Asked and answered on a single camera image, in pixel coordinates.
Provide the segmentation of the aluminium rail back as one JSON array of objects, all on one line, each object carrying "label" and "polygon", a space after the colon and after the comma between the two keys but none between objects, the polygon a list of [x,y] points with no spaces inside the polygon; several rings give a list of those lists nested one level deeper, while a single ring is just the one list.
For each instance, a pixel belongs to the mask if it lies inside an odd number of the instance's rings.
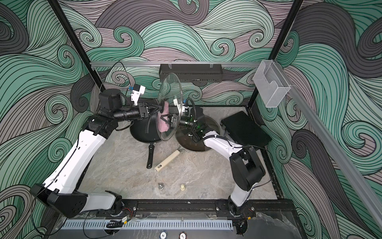
[{"label": "aluminium rail back", "polygon": [[160,67],[162,64],[168,65],[172,68],[173,65],[221,65],[222,68],[256,68],[259,67],[261,62],[200,62],[200,61],[93,61],[90,65],[93,68],[98,67],[113,67],[121,64],[124,67]]}]

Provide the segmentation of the aluminium rail right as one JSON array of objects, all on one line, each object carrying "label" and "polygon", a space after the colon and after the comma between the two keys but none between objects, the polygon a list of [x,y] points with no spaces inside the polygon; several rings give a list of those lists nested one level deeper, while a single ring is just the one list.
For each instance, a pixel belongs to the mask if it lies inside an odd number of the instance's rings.
[{"label": "aluminium rail right", "polygon": [[310,83],[301,73],[295,75],[298,78],[302,78],[302,80],[294,80],[288,74],[289,71],[286,68],[283,68],[281,64],[277,62],[274,64],[290,87],[289,94],[291,98],[294,99],[301,113],[306,117],[328,154],[339,166],[374,222],[381,228],[382,201],[320,118],[319,113],[321,108],[317,105],[319,100],[316,98]]}]

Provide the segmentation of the black frying pan with lid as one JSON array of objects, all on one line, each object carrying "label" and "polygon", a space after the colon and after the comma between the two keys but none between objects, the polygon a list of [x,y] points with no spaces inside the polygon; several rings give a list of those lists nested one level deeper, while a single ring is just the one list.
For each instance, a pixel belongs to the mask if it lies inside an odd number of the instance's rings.
[{"label": "black frying pan with lid", "polygon": [[135,120],[130,127],[130,133],[137,141],[149,144],[146,168],[151,169],[153,166],[155,143],[161,141],[157,132],[156,116],[142,120]]}]

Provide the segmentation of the pink cloth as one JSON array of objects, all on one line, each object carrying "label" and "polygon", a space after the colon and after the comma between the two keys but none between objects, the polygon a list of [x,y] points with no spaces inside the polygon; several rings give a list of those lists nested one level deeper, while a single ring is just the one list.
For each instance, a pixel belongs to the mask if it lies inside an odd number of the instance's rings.
[{"label": "pink cloth", "polygon": [[160,133],[167,132],[170,128],[171,122],[169,121],[169,103],[162,102],[162,109],[157,115],[157,129]]}]

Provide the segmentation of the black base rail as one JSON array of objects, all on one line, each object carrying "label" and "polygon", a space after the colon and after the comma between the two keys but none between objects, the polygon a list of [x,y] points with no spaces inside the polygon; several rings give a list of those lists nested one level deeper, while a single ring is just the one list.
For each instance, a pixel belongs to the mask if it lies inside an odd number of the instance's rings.
[{"label": "black base rail", "polygon": [[206,213],[217,217],[254,217],[257,212],[293,212],[291,200],[248,200],[236,207],[228,200],[143,200],[123,199],[119,208],[94,209],[98,217],[121,218],[133,216],[143,218],[151,213]]}]

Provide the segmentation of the black frame post right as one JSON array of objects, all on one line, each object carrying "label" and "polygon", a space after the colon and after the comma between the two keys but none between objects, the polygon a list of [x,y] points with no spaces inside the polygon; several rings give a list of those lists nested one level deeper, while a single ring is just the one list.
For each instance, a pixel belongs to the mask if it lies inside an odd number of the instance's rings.
[{"label": "black frame post right", "polygon": [[[280,34],[276,40],[276,43],[275,43],[275,45],[274,45],[274,47],[270,53],[268,60],[273,60],[273,61],[277,62],[276,57],[277,57],[278,53],[280,52],[281,47],[284,45],[286,37],[291,30],[291,27],[294,23],[296,16],[297,16],[297,13],[299,12],[299,10],[302,6],[302,3],[303,3],[303,1],[293,1],[291,8],[288,12],[288,15],[287,15],[287,17],[283,23],[283,26],[281,28],[281,32],[280,32]],[[257,97],[260,97],[260,94],[259,94],[257,88],[255,88],[254,93],[252,94],[250,101],[248,103],[248,108],[251,108],[255,104]]]}]

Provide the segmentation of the aluminium rail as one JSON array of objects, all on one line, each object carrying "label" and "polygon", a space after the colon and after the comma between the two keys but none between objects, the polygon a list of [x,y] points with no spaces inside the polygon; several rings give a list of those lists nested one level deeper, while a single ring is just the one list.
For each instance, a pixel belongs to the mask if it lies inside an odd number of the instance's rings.
[{"label": "aluminium rail", "polygon": [[319,113],[321,108],[317,105],[319,100],[316,98],[310,83],[301,73],[295,75],[298,78],[302,78],[302,80],[294,80],[288,74],[289,71],[286,68],[283,68],[281,64],[277,62],[274,64],[290,87],[289,94],[291,98],[294,99],[301,113],[306,117],[328,154],[339,166],[374,222],[381,228],[382,201],[320,118]]},{"label": "aluminium rail", "polygon": [[200,62],[200,61],[93,61],[90,65],[93,68],[98,67],[113,67],[121,64],[124,67],[160,67],[162,64],[168,65],[172,68],[173,65],[221,65],[222,68],[256,68],[259,67],[261,62]]}]

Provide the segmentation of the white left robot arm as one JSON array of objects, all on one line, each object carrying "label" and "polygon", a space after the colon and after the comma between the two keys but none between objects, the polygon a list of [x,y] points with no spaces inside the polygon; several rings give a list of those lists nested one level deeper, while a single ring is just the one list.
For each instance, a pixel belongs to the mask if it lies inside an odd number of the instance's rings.
[{"label": "white left robot arm", "polygon": [[54,172],[41,184],[34,184],[31,195],[66,218],[94,210],[105,210],[118,216],[123,210],[122,197],[111,191],[86,194],[77,191],[77,184],[97,150],[122,121],[151,119],[161,105],[139,102],[140,91],[133,91],[129,99],[119,89],[99,94],[99,111],[83,125],[74,146]]}]

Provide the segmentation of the glass frying pan lid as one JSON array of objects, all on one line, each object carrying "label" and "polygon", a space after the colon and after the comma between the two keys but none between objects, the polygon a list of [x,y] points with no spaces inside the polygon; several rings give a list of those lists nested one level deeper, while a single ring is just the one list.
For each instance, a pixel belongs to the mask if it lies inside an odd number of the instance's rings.
[{"label": "glass frying pan lid", "polygon": [[[169,103],[169,116],[179,115],[177,107],[174,106],[173,99],[182,101],[183,92],[180,80],[175,74],[171,73],[165,78],[165,80],[163,80],[157,98],[157,102],[160,106],[162,105],[163,101],[167,101]],[[175,134],[177,128],[178,127],[170,127],[167,132],[160,133],[158,130],[157,132],[162,141],[167,141]]]}]

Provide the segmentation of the black frame post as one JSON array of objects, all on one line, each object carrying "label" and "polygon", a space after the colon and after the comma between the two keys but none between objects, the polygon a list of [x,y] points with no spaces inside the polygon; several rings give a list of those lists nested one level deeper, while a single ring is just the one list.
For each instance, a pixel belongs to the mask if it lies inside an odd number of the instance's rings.
[{"label": "black frame post", "polygon": [[48,3],[68,36],[71,45],[80,57],[80,64],[84,66],[86,72],[86,75],[81,77],[79,81],[73,85],[70,92],[70,101],[74,104],[75,110],[79,110],[80,112],[84,112],[85,110],[96,112],[99,109],[98,95],[100,92],[105,90],[104,81],[109,72],[98,72],[96,69],[91,67],[90,59],[82,47],[79,38],[75,34],[75,31],[69,23],[69,20],[67,19],[59,2],[48,1]]},{"label": "black frame post", "polygon": [[[287,15],[287,17],[283,23],[283,26],[281,28],[281,32],[280,32],[280,34],[276,40],[276,43],[275,43],[275,45],[274,45],[274,47],[270,53],[268,60],[273,60],[273,61],[277,62],[276,57],[277,57],[278,53],[280,52],[281,47],[284,45],[286,37],[291,30],[291,27],[294,23],[296,16],[297,16],[297,13],[299,12],[299,10],[302,6],[302,3],[303,3],[303,1],[293,1],[291,8],[288,12],[288,15]],[[257,88],[255,88],[254,93],[252,94],[250,101],[248,103],[248,108],[251,108],[255,104],[257,97],[260,97],[260,94],[259,94]]]}]

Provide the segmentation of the black ribbed carrying case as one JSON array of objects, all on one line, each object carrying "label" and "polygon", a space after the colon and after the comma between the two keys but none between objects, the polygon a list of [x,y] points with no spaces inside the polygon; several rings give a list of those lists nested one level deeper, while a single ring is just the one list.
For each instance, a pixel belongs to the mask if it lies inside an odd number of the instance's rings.
[{"label": "black ribbed carrying case", "polygon": [[242,146],[251,145],[256,149],[264,149],[272,140],[271,137],[243,111],[222,119],[220,125],[229,138]]}]

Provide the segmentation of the black wall shelf tray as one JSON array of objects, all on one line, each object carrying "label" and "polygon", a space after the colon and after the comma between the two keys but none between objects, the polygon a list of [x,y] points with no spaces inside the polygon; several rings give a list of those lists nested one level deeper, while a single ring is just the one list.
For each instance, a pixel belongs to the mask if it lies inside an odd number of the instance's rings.
[{"label": "black wall shelf tray", "polygon": [[168,65],[159,68],[159,77],[163,81],[169,74],[175,74],[181,82],[221,82],[223,69],[221,65]]}]

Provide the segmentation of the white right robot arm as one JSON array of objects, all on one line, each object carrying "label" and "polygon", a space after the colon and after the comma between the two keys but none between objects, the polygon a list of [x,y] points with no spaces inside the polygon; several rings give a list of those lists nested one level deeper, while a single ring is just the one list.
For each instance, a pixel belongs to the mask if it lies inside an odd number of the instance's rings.
[{"label": "white right robot arm", "polygon": [[157,122],[165,123],[167,131],[185,129],[193,143],[203,143],[229,161],[235,187],[228,198],[228,209],[233,216],[238,217],[251,192],[265,176],[265,169],[256,150],[253,146],[242,146],[221,136],[206,122],[201,108],[186,109],[185,112],[170,108],[170,112],[160,116]]}]

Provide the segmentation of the clear plastic wall bin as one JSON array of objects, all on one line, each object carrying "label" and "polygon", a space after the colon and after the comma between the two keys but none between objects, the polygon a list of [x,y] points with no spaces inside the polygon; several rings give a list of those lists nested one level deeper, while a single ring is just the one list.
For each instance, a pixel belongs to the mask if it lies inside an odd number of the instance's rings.
[{"label": "clear plastic wall bin", "polygon": [[273,60],[263,60],[260,63],[253,81],[267,108],[277,108],[290,91],[283,67]]}]

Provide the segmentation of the glass pot lid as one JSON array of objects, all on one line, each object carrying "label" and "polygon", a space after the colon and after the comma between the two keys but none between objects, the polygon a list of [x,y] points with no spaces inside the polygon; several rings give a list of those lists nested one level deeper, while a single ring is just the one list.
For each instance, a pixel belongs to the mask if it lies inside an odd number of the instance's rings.
[{"label": "glass pot lid", "polygon": [[191,117],[182,117],[175,134],[178,144],[190,152],[209,151],[210,147],[205,145],[205,141],[210,135],[220,135],[220,127],[209,116],[202,116],[197,122]]}]

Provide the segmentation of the black frame post left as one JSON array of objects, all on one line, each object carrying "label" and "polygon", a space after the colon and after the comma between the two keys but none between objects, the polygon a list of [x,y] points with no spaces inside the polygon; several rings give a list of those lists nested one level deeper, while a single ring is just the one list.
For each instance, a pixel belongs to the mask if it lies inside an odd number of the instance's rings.
[{"label": "black frame post left", "polygon": [[81,77],[79,81],[73,85],[70,92],[70,101],[74,104],[75,110],[79,110],[80,112],[84,112],[85,110],[96,112],[99,109],[98,95],[100,92],[105,90],[104,81],[109,72],[98,72],[96,69],[91,67],[90,59],[82,47],[79,38],[75,34],[75,31],[69,23],[69,20],[67,19],[59,2],[48,1],[48,3],[68,36],[71,45],[80,57],[80,64],[84,66],[86,72],[86,75]]}]

